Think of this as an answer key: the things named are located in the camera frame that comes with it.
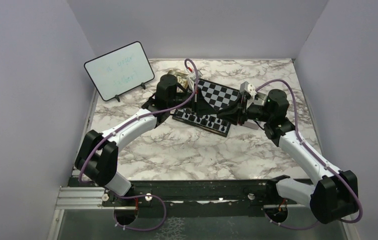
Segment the black chess rook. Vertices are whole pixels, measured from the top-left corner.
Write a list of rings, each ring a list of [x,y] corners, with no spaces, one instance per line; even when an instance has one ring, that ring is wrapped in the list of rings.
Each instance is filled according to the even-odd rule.
[[[200,122],[201,125],[205,126],[207,123],[207,120],[205,118],[203,118]]]

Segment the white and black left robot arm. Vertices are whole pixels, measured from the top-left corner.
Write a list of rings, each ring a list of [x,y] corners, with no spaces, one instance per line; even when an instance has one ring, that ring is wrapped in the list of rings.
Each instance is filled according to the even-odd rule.
[[[131,118],[104,132],[87,132],[74,163],[80,171],[79,181],[82,182],[82,176],[86,175],[100,187],[115,193],[115,199],[121,205],[132,203],[132,184],[117,171],[120,151],[140,135],[165,122],[172,110],[190,109],[198,116],[217,113],[199,87],[181,93],[177,91],[178,87],[177,77],[165,74],[160,78],[156,92]]]

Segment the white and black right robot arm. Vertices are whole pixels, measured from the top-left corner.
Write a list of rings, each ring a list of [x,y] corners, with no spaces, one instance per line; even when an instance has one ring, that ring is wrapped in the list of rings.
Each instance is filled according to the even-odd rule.
[[[217,117],[233,125],[242,125],[247,120],[263,122],[267,138],[295,160],[312,181],[308,185],[287,175],[275,177],[266,183],[266,199],[273,204],[293,200],[308,207],[322,224],[357,213],[360,205],[356,175],[335,167],[303,139],[286,116],[289,108],[286,93],[273,89],[263,104],[258,104],[258,100],[255,92],[244,92],[234,103],[219,110]]]

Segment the pink tin box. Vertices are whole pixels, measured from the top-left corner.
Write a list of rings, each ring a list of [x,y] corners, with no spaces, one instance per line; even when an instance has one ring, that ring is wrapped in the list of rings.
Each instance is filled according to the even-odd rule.
[[[252,105],[263,106],[265,104],[265,101],[266,101],[266,95],[261,93],[255,97],[255,100],[253,101],[251,106]],[[260,130],[264,127],[264,123],[258,120],[248,119],[242,126],[245,128],[253,129],[253,130]]]

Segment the black and silver chessboard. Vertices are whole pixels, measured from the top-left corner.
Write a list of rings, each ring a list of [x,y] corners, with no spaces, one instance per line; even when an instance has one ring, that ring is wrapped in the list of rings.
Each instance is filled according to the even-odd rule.
[[[202,94],[207,102],[218,111],[223,107],[226,107],[227,105],[235,102],[237,97],[239,96],[239,91],[237,89],[214,83],[205,79],[199,79],[198,86],[201,88]],[[174,116],[172,118],[178,122],[202,128],[208,132],[220,135],[225,138],[227,137],[231,124],[226,120],[221,119],[221,123],[217,124],[217,117],[215,114],[212,114],[204,115],[202,117],[194,115],[195,119],[193,121],[190,121],[189,119],[185,119],[185,113],[189,114],[189,116],[194,115],[189,113],[189,109],[178,109],[174,112]],[[200,124],[202,119],[207,120],[206,125]],[[212,127],[208,127],[209,122],[213,123]],[[227,127],[226,131],[221,130],[223,126]]]

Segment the small whiteboard with stand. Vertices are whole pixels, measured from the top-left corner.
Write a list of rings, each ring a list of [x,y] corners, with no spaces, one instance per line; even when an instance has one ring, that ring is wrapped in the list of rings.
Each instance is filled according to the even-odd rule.
[[[85,62],[84,69],[104,101],[110,101],[155,79],[139,41]]]

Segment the black mounting rail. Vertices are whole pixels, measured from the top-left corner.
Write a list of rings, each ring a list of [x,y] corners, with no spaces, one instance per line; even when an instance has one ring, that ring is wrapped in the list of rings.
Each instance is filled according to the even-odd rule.
[[[60,210],[112,210],[126,218],[263,217],[264,208],[278,210],[295,201],[268,194],[269,180],[134,180],[129,196],[120,199],[92,183],[60,188]]]

